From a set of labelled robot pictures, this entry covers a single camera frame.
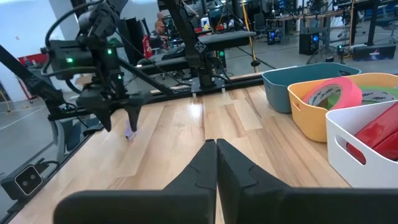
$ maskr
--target metal frame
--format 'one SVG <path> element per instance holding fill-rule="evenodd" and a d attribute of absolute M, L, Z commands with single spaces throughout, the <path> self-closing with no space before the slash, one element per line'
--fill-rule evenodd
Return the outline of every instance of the metal frame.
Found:
<path fill-rule="evenodd" d="M 377 21 L 377 14 L 379 10 L 379 6 L 384 6 L 390 3 L 396 3 L 398 0 L 387 0 L 387 1 L 379 1 L 379 0 L 368 0 L 368 1 L 360 1 L 354 3 L 353 14 L 357 15 L 358 11 L 365 10 L 365 9 L 372 9 L 372 17 L 371 17 L 371 24 L 369 26 L 369 34 L 368 34 L 368 42 L 367 46 L 374 45 L 373 38 L 374 38 L 374 30 L 376 28 L 376 21 Z M 355 32 L 356 32 L 356 20 L 357 17 L 353 16 L 353 20 L 351 21 L 352 27 L 349 33 L 351 37 L 351 45 L 355 43 Z"/>

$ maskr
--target plastic storage bin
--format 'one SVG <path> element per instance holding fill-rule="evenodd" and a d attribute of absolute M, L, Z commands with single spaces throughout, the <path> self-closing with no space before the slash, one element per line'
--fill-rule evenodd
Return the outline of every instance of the plastic storage bin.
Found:
<path fill-rule="evenodd" d="M 398 85 L 398 76 L 386 73 L 365 73 L 350 75 L 347 78 L 359 86 L 383 86 L 395 88 Z M 312 88 L 324 82 L 316 80 L 310 82 L 296 83 L 288 87 L 292 116 L 296 125 L 301 129 L 306 137 L 317 142 L 326 142 L 326 109 L 310 106 L 301 99 Z"/>
<path fill-rule="evenodd" d="M 398 187 L 398 162 L 386 159 L 354 137 L 365 125 L 396 102 L 398 101 L 327 112 L 328 160 L 352 187 Z M 365 165 L 347 152 L 347 142 L 363 153 L 366 159 Z"/>
<path fill-rule="evenodd" d="M 338 63 L 318 63 L 314 65 L 294 66 L 264 72 L 264 86 L 267 100 L 274 110 L 291 113 L 287 87 L 294 83 L 307 82 L 340 76 L 340 71 L 356 75 L 360 70 Z"/>

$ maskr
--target wooden tabletop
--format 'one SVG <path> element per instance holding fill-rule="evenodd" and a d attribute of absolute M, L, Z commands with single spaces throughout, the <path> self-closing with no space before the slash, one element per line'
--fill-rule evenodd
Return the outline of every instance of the wooden tabletop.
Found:
<path fill-rule="evenodd" d="M 64 197 L 93 189 L 162 189 L 206 139 L 224 138 L 263 169 L 296 187 L 349 187 L 327 161 L 326 144 L 307 139 L 291 114 L 275 112 L 262 86 L 145 105 L 137 136 L 124 137 L 127 114 L 95 133 L 11 221 L 52 223 Z M 224 223 L 220 201 L 216 223 Z"/>

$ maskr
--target white wall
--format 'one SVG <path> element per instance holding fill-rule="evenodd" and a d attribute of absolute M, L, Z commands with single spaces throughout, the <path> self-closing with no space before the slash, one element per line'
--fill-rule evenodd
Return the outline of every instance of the white wall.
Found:
<path fill-rule="evenodd" d="M 135 17 L 137 20 L 145 18 L 149 31 L 152 31 L 155 29 L 157 12 L 159 12 L 157 0 L 129 0 L 120 18 L 130 19 Z"/>
<path fill-rule="evenodd" d="M 17 1 L 0 4 L 0 44 L 14 57 L 39 54 L 44 36 L 55 22 L 49 0 Z M 63 39 L 58 28 L 53 39 Z M 12 101 L 26 100 L 16 76 L 0 63 L 0 81 Z"/>
<path fill-rule="evenodd" d="M 49 0 L 51 8 L 55 17 L 58 19 L 62 17 L 69 10 L 73 9 L 70 0 Z M 65 40 L 75 40 L 77 33 L 79 33 L 79 25 L 76 15 L 69 16 L 61 24 L 60 28 Z"/>

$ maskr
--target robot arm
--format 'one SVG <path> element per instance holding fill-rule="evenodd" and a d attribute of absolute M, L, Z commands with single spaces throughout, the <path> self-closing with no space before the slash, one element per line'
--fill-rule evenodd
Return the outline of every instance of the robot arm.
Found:
<path fill-rule="evenodd" d="M 49 55 L 52 74 L 59 80 L 70 80 L 77 73 L 93 72 L 93 81 L 86 85 L 77 99 L 78 108 L 69 108 L 62 92 L 56 90 L 48 80 L 34 75 L 0 45 L 0 62 L 15 73 L 28 90 L 41 97 L 50 111 L 49 120 L 71 118 L 93 113 L 107 131 L 111 130 L 111 111 L 124 108 L 136 130 L 141 106 L 149 100 L 148 94 L 127 95 L 123 86 L 116 53 L 117 43 L 109 43 L 119 22 L 120 13 L 127 0 L 101 1 L 81 15 L 80 35 L 76 40 L 50 40 L 43 53 Z"/>

